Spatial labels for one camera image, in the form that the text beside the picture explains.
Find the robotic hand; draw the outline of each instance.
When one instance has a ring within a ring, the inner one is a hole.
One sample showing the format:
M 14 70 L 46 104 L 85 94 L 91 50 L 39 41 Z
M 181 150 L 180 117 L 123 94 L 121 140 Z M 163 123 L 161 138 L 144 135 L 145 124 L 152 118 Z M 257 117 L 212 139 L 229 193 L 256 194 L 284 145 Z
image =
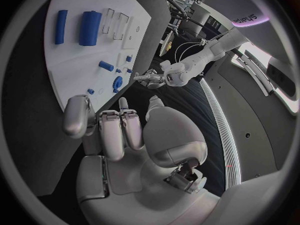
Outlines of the robotic hand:
M 148 70 L 145 75 L 135 75 L 134 80 L 149 89 L 157 89 L 165 84 L 172 87 L 182 87 L 189 80 L 199 75 L 205 66 L 225 56 L 225 53 L 248 42 L 236 29 L 230 30 L 219 40 L 208 41 L 203 50 L 186 57 L 180 62 L 171 64 L 166 60 L 160 64 L 163 74 L 157 74 L 154 69 Z

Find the white panel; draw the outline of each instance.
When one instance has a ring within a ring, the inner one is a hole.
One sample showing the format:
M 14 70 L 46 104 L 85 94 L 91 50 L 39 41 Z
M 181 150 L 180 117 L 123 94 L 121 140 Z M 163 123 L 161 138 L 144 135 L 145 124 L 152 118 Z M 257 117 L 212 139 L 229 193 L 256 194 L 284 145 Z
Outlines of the white panel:
M 68 10 L 68 13 L 64 29 L 64 43 L 55 45 L 59 10 Z M 82 15 L 83 12 L 88 11 L 102 13 L 97 44 L 80 46 Z M 120 13 L 129 17 L 129 21 L 122 22 L 121 27 L 118 23 Z M 119 91 L 128 84 L 131 73 L 127 72 L 127 68 L 132 69 L 134 66 L 150 20 L 149 14 L 136 0 L 51 0 L 45 22 L 44 52 L 50 81 L 63 110 L 70 97 L 86 94 L 90 97 L 95 111 L 98 111 L 115 95 L 113 82 L 117 76 L 123 78 Z M 130 21 L 134 21 L 134 23 L 131 22 L 134 26 L 139 26 L 137 35 L 132 34 Z M 116 31 L 123 33 L 122 40 L 114 39 Z M 133 38 L 126 47 L 133 49 L 123 49 L 126 34 L 131 34 Z M 131 62 L 123 63 L 127 56 L 132 56 Z M 101 60 L 113 65 L 114 70 L 108 71 L 99 67 Z M 93 89 L 94 94 L 88 94 L 88 89 Z

